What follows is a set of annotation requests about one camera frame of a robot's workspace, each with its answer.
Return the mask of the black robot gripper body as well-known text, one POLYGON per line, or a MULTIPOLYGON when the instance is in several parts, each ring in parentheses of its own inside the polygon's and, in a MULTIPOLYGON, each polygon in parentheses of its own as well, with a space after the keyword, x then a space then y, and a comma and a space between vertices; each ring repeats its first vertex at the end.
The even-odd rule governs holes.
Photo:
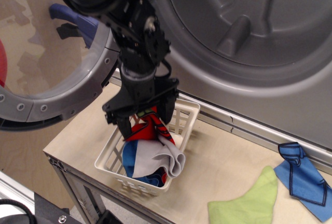
POLYGON ((116 124, 116 116, 132 116, 157 105, 163 98, 178 97, 179 80, 170 77, 157 77, 155 70, 142 75, 120 69, 121 89, 102 107, 108 123, 116 124))

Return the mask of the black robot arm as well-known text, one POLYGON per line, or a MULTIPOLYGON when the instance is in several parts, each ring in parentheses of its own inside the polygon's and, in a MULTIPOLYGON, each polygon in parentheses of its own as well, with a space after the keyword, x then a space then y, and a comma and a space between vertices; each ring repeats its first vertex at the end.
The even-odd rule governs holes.
POLYGON ((157 76, 159 65, 170 69, 165 57, 170 43, 148 0, 63 0, 75 12, 98 19, 112 30, 120 49, 121 89, 104 106, 106 119, 123 137, 132 134, 130 116, 156 107, 164 123, 172 119, 178 79, 157 76))

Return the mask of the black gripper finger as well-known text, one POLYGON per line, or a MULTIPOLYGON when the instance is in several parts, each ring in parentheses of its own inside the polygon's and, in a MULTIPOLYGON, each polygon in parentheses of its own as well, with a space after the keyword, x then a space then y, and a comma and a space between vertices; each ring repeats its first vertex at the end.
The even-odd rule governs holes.
POLYGON ((118 126, 124 139, 127 139, 132 134, 132 126, 130 120, 131 116, 119 114, 116 116, 116 125, 118 126))
POLYGON ((176 97, 169 96, 163 98, 160 103, 157 105, 157 113, 160 119, 168 124, 173 116, 174 108, 175 108, 176 97))

